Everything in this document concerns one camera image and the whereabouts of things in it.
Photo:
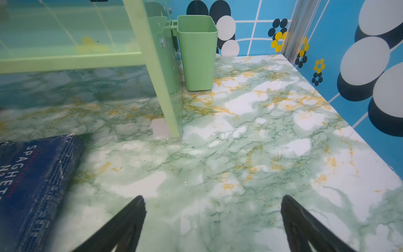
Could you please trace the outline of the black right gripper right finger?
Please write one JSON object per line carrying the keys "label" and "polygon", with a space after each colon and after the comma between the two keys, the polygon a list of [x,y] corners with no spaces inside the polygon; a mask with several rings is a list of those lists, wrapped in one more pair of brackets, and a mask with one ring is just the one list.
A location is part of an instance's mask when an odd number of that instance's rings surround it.
{"label": "black right gripper right finger", "polygon": [[352,252],[353,249],[326,228],[293,197],[281,202],[281,215],[292,252]]}

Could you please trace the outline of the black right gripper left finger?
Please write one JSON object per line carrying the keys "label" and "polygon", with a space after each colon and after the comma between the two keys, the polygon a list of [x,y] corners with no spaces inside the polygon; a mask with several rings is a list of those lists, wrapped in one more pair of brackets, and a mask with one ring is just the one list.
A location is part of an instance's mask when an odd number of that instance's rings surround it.
{"label": "black right gripper left finger", "polygon": [[144,198],[139,195],[74,251],[135,252],[146,214]]}

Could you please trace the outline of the dark blue spaghetti box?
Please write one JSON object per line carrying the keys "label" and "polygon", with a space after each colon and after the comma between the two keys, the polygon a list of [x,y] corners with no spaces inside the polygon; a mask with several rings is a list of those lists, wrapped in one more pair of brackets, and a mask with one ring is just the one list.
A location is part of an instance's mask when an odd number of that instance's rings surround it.
{"label": "dark blue spaghetti box", "polygon": [[84,149],[76,135],[1,143],[1,251],[41,252]]}

